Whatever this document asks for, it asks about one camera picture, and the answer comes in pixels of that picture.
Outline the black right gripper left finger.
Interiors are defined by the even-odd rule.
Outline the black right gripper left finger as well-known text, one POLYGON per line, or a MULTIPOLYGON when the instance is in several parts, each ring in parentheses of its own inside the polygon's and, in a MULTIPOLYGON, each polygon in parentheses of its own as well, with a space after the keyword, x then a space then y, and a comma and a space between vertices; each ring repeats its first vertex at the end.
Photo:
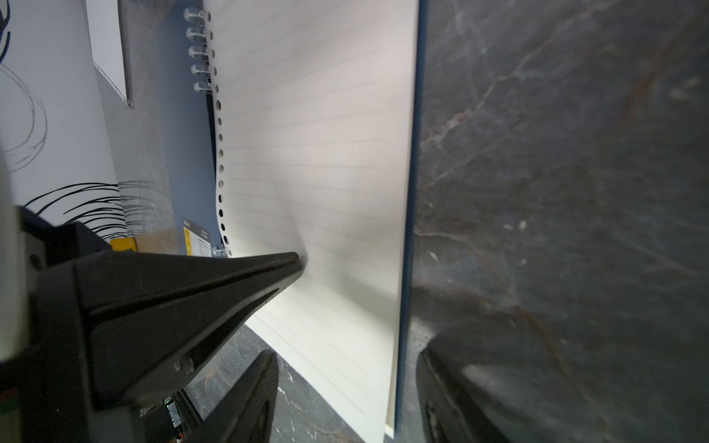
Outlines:
POLYGON ((263 351, 186 442, 269 442, 278 385, 278 357, 263 351))

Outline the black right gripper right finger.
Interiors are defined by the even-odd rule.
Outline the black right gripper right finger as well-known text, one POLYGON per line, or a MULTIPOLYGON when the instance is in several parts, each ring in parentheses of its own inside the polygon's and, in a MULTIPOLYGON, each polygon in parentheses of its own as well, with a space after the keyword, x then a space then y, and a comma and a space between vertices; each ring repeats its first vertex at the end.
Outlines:
POLYGON ((417 358, 428 442, 607 442, 607 417, 556 360, 486 349, 463 328, 433 337, 417 358))

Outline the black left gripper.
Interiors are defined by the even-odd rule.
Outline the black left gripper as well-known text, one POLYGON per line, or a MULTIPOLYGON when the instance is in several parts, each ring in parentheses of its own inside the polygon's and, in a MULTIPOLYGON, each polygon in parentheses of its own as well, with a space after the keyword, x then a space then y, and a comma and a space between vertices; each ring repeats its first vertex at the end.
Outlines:
POLYGON ((303 272, 247 258, 119 253, 80 223, 14 207, 24 344, 1 365, 4 442, 142 442, 136 406, 194 380, 303 272))

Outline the dark blue spiral notebook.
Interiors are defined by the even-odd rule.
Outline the dark blue spiral notebook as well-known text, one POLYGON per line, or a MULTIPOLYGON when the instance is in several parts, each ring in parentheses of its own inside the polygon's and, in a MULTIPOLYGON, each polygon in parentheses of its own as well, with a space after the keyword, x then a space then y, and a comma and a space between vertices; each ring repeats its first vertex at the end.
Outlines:
POLYGON ((304 271, 247 322, 365 442, 395 428, 417 1, 179 1, 188 88, 212 98, 229 258, 304 271))

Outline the torn lined paper page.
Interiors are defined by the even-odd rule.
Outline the torn lined paper page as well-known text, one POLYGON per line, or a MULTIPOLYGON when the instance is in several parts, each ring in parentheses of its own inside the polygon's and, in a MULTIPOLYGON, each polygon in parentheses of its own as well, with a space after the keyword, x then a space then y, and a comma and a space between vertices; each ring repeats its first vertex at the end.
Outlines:
POLYGON ((86 0, 84 4, 94 67, 125 105, 131 107, 119 2, 86 0))

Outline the blue lid snack cup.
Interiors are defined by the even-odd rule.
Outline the blue lid snack cup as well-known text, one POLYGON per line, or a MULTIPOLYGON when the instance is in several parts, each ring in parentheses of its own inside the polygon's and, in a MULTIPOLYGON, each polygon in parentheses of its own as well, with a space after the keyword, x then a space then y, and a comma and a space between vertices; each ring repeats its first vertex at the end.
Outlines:
POLYGON ((136 240, 133 237, 122 237, 122 238, 115 238, 110 241, 110 246, 114 251, 117 252, 123 252, 123 251, 133 251, 137 252, 138 247, 136 240))

